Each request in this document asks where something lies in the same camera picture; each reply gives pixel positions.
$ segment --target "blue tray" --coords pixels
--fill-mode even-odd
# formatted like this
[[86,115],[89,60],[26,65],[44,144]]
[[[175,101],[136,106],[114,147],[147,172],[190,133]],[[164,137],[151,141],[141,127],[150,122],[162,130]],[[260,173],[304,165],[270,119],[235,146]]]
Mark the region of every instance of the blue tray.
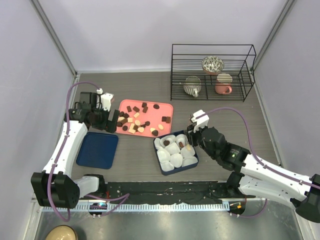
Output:
[[88,132],[83,138],[76,164],[83,167],[110,169],[119,138],[117,135]]
[[[163,137],[165,136],[169,136],[169,135],[175,135],[175,136],[178,136],[179,134],[184,134],[184,131],[176,131],[176,132],[172,132],[172,133],[169,133],[169,134],[166,134],[166,135],[162,135],[160,136],[159,138],[162,139]],[[154,147],[154,150],[155,150],[155,155],[156,155],[156,159],[158,160],[158,163],[159,163],[159,167],[160,167],[160,171],[162,173],[162,175],[165,175],[165,176],[168,176],[168,175],[171,175],[171,174],[176,174],[176,173],[179,173],[179,172],[182,172],[182,171],[185,171],[185,170],[188,170],[188,169],[193,169],[195,168],[198,163],[199,163],[199,157],[197,155],[197,152],[196,152],[196,149],[194,149],[194,152],[195,152],[195,157],[196,159],[198,159],[198,162],[197,163],[194,163],[194,164],[191,164],[189,166],[182,166],[182,167],[178,167],[178,168],[174,168],[172,171],[162,171],[162,168],[161,168],[161,165],[160,165],[160,161],[159,161],[159,158],[158,158],[158,155],[157,155],[157,149],[155,147],[155,140],[153,140],[153,147]]]

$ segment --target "patterned bowl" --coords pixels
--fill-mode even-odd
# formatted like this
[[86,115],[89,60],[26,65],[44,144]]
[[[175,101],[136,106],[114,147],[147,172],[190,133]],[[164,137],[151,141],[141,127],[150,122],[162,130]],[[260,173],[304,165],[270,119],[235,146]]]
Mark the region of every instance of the patterned bowl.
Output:
[[207,56],[202,60],[202,69],[209,75],[218,75],[224,67],[224,61],[217,56]]

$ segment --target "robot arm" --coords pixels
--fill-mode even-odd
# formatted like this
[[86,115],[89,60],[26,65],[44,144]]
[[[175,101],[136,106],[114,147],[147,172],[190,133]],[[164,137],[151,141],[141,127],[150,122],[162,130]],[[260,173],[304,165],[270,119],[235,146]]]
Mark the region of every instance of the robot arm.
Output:
[[[51,196],[56,207],[72,209],[77,205],[79,198],[104,187],[103,176],[86,175],[73,181],[71,180],[71,171],[78,150],[90,126],[110,133],[116,131],[119,111],[115,110],[112,120],[109,120],[113,98],[113,94],[102,94],[101,89],[97,90],[97,93],[81,92],[79,102],[74,104],[74,108],[69,109],[68,138],[52,175]],[[66,132],[67,123],[65,122],[60,139],[49,162],[42,172],[35,172],[31,177],[31,184],[37,201],[43,207],[51,206],[47,194],[48,176],[61,149]]]
[[[203,114],[202,110],[193,114],[185,134],[192,146],[199,145],[220,166],[232,171],[227,184],[233,190],[284,204],[295,209],[303,218],[320,223],[320,190],[303,184],[320,186],[320,175],[315,174],[310,178],[263,159],[260,159],[264,163],[261,165],[248,149],[227,142],[225,136],[214,127],[208,128],[209,117]],[[300,182],[286,176],[299,179]]]

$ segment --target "wooden tabletop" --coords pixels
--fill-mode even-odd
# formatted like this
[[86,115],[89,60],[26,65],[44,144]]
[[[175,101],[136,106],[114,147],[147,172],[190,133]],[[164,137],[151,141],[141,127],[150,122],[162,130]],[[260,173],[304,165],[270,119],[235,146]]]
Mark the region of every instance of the wooden tabletop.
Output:
[[[277,164],[276,155],[270,140],[267,126],[253,88],[245,102],[212,101],[212,100],[172,100],[170,101],[169,72],[130,72],[130,73],[95,73],[81,74],[80,82],[90,81],[97,84],[105,92],[115,95],[111,113],[118,109],[124,99],[169,103],[173,106],[171,132],[186,129],[190,114],[202,109],[209,111],[218,107],[233,107],[241,111],[248,121],[253,146],[256,153],[263,159]],[[77,88],[75,100],[80,92],[94,92],[88,84]],[[228,142],[249,148],[248,136],[242,119],[234,112],[221,110],[210,116],[208,127],[215,127],[225,135]],[[230,171],[223,169],[212,160],[202,149],[196,147],[199,156],[197,167],[169,176],[161,174],[153,148],[153,139],[134,135],[117,134],[119,137],[112,168],[78,166],[74,161],[72,179],[81,178],[85,174],[101,174],[109,182],[136,181],[226,181]]]

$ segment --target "black wire rack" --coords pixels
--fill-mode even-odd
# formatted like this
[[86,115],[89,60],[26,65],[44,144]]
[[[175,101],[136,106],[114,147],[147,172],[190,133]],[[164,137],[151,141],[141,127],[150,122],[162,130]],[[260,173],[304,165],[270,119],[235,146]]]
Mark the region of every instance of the black wire rack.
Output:
[[[203,70],[202,60],[217,56],[224,62],[221,73],[231,75],[230,94],[216,92],[217,75]],[[171,100],[231,100],[245,101],[255,84],[253,66],[257,53],[252,44],[172,44],[171,55]],[[194,82],[201,85],[198,97],[184,90],[186,79],[196,76]]]

